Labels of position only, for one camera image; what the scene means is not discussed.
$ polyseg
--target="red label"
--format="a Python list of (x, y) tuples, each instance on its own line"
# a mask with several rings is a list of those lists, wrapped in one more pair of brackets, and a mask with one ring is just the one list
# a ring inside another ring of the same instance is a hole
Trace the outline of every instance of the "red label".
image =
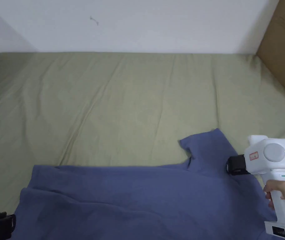
[(254, 160), (254, 159), (257, 159), (258, 158), (258, 152), (254, 152), (252, 154), (249, 155), (249, 159), (250, 161), (251, 160)]

